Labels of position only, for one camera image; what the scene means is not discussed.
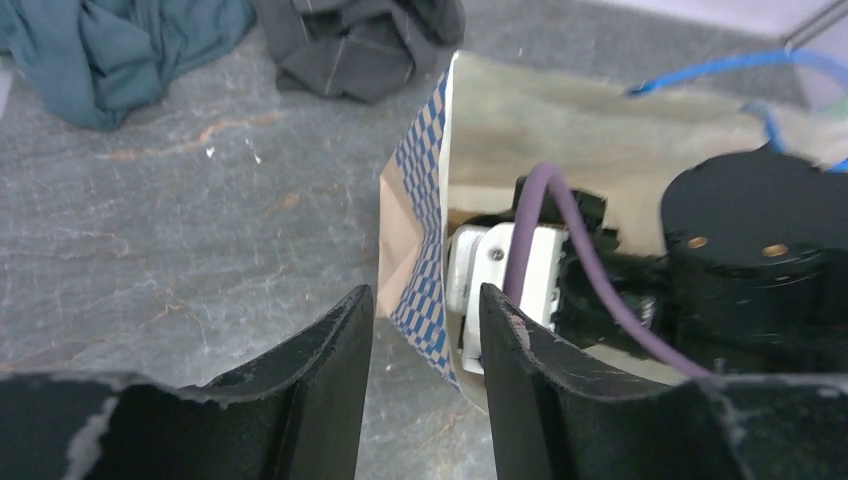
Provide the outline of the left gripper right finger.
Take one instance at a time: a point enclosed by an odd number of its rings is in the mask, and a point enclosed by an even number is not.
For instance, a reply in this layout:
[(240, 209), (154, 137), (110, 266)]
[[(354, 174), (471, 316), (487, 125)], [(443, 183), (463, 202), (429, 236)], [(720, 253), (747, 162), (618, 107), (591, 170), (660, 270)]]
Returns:
[(666, 386), (480, 292), (482, 360), (501, 479), (843, 479), (843, 374), (735, 375)]

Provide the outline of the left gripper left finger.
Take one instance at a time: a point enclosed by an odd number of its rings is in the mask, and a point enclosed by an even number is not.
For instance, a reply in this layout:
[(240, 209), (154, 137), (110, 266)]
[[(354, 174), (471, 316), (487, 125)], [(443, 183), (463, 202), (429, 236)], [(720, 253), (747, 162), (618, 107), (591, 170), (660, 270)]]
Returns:
[(134, 372), (1, 378), (5, 479), (351, 479), (373, 337), (360, 285), (203, 386)]

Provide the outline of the printed paper takeout bag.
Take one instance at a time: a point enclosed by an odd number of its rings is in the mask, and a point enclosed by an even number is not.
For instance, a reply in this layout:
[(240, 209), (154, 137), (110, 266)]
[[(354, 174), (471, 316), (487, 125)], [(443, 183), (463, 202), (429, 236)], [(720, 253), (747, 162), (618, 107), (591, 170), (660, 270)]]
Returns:
[(460, 317), (449, 311), (449, 226), (511, 202), (515, 180), (542, 162), (609, 201), (605, 222), (628, 253), (662, 249), (660, 191), (699, 161), (774, 142), (814, 163), (847, 160), (845, 117), (694, 89), (734, 70), (788, 65), (839, 84), (845, 62), (771, 50), (684, 67), (635, 85), (547, 73), (456, 53), (380, 176), (377, 313), (479, 409), (483, 378), (460, 357)]

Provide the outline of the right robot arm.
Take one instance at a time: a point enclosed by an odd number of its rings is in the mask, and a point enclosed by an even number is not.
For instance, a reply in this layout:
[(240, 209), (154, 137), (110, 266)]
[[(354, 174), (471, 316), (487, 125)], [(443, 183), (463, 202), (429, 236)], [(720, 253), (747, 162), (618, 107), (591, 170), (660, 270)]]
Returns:
[(577, 196), (616, 291), (640, 323), (716, 373), (847, 369), (847, 171), (769, 148), (710, 158), (659, 207), (665, 251), (628, 255)]

